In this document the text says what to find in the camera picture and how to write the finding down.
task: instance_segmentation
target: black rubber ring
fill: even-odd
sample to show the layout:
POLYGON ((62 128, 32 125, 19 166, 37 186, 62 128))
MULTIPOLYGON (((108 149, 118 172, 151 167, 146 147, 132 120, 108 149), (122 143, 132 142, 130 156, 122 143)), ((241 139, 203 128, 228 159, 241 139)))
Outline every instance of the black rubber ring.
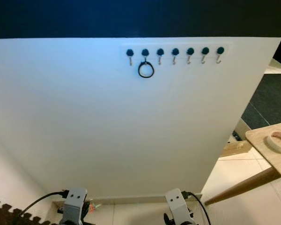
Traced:
POLYGON ((151 63, 149 63, 148 61, 144 61, 144 62, 141 62, 141 63, 140 63, 140 65, 139 65, 139 75, 140 75, 141 77, 143 77, 143 78, 150 78, 151 76, 153 76, 153 74, 154 74, 154 67, 152 66, 151 63), (149 66, 151 66, 151 68, 152 68, 152 74, 151 74, 150 76, 143 76, 143 75, 141 74, 140 70, 141 70, 141 67, 142 67, 143 65, 149 65, 149 66))

